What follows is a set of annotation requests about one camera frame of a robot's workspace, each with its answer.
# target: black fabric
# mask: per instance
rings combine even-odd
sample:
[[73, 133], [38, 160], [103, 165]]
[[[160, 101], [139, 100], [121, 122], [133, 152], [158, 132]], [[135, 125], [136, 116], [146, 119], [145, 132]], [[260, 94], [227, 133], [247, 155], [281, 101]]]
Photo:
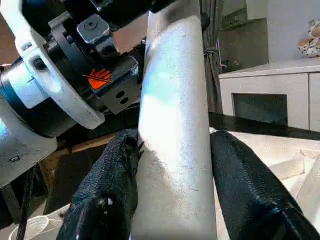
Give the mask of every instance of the black fabric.
[[211, 135], [213, 176], [231, 240], [320, 239], [287, 189], [243, 142]]
[[116, 196], [123, 206], [124, 224], [118, 231], [129, 238], [131, 221], [138, 205], [136, 174], [139, 162], [137, 130], [120, 132], [106, 147], [72, 198], [71, 207], [66, 213], [58, 240], [76, 239], [76, 229], [85, 206], [93, 199]]

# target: screw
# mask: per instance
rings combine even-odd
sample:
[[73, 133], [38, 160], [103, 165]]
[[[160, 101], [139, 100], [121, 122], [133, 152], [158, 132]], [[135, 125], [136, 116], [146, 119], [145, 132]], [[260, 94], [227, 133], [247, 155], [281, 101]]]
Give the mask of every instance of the screw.
[[93, 31], [98, 27], [98, 23], [96, 21], [87, 21], [84, 24], [84, 28], [88, 31]]
[[66, 40], [68, 41], [69, 44], [73, 44], [75, 42], [72, 36], [70, 35], [66, 37]]
[[11, 159], [9, 160], [9, 162], [12, 162], [12, 163], [17, 163], [17, 162], [19, 162], [19, 161], [20, 161], [20, 157], [19, 157], [19, 156], [16, 156], [16, 157], [11, 158]]
[[34, 60], [33, 64], [35, 68], [39, 71], [45, 70], [47, 68], [47, 66], [41, 58], [37, 58], [36, 60]]

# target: white furniture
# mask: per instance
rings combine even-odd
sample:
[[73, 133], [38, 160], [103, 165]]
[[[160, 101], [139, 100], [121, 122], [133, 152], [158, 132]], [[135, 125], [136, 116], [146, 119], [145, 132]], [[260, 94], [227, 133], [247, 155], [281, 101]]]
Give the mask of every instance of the white furniture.
[[[284, 96], [288, 126], [320, 132], [320, 58], [277, 62], [222, 74], [220, 86], [225, 115], [243, 117], [236, 113], [238, 96]], [[242, 110], [248, 111], [244, 115], [265, 111], [263, 101], [258, 107], [250, 102], [244, 104]]]

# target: hole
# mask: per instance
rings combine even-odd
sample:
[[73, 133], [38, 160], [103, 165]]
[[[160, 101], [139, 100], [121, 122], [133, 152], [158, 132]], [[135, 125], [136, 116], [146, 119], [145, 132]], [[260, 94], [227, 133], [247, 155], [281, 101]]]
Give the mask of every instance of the hole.
[[124, 91], [121, 91], [121, 92], [119, 92], [115, 97], [116, 97], [117, 99], [120, 99], [120, 98], [122, 98], [124, 95], [125, 95], [125, 92], [124, 92]]
[[121, 101], [121, 104], [126, 104], [127, 102], [129, 101], [129, 98], [125, 98], [125, 99], [123, 99], [122, 101]]

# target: cable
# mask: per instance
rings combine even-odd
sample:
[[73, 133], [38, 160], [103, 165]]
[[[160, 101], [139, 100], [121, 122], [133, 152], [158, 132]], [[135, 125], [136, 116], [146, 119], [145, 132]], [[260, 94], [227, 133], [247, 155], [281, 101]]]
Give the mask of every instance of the cable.
[[222, 73], [217, 41], [222, 23], [224, 0], [200, 0], [201, 11], [210, 17], [210, 26], [203, 33], [205, 75], [209, 112], [222, 113], [219, 74]]
[[22, 217], [21, 217], [21, 223], [19, 225], [19, 230], [18, 230], [16, 240], [25, 239], [27, 224], [28, 224], [28, 212], [31, 205], [35, 174], [36, 174], [35, 167], [31, 168], [26, 173], [26, 182], [24, 185], [24, 193], [23, 193], [23, 200], [22, 200]]

